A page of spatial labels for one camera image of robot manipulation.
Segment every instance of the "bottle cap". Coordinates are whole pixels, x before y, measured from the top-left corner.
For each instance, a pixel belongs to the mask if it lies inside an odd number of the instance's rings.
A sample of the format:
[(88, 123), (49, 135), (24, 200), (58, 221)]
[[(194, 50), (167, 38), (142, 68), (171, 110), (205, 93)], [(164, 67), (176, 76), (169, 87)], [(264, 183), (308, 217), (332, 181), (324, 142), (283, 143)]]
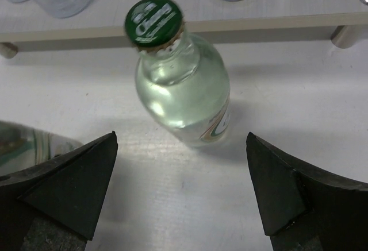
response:
[(175, 40), (183, 29), (183, 14), (172, 0), (142, 0), (125, 19), (126, 35), (141, 50)]

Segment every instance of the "white table surface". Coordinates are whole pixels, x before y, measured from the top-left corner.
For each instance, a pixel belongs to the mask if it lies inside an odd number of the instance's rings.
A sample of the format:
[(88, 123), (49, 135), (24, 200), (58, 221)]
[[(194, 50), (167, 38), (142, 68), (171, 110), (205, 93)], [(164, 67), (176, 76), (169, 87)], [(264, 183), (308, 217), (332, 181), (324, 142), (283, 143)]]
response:
[(216, 45), (231, 78), (228, 142), (200, 153), (160, 128), (135, 94), (131, 48), (0, 59), (0, 119), (119, 150), (87, 251), (268, 251), (247, 166), (249, 131), (368, 182), (368, 41)]
[[(139, 0), (93, 0), (80, 14), (52, 18), (33, 1), (0, 0), (0, 42), (123, 36)], [(359, 0), (176, 0), (193, 32), (368, 24)]]

